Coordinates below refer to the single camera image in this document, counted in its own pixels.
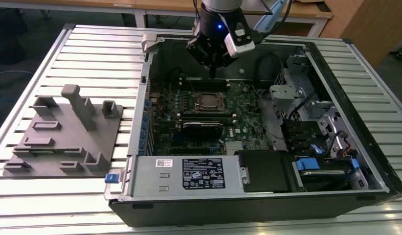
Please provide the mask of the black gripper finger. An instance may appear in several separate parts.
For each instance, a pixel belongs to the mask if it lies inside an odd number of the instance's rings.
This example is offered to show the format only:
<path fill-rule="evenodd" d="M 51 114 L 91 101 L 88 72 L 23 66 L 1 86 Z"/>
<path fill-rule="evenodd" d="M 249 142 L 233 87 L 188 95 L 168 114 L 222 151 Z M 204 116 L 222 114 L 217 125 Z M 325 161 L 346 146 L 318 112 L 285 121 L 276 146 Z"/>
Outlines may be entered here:
<path fill-rule="evenodd" d="M 186 51 L 196 61 L 208 67 L 209 78 L 214 78 L 214 53 L 210 39 L 204 35 L 196 36 L 186 44 Z"/>
<path fill-rule="evenodd" d="M 217 78 L 217 70 L 220 67 L 226 67 L 234 62 L 234 58 L 229 55 L 216 55 L 213 59 L 213 78 Z"/>

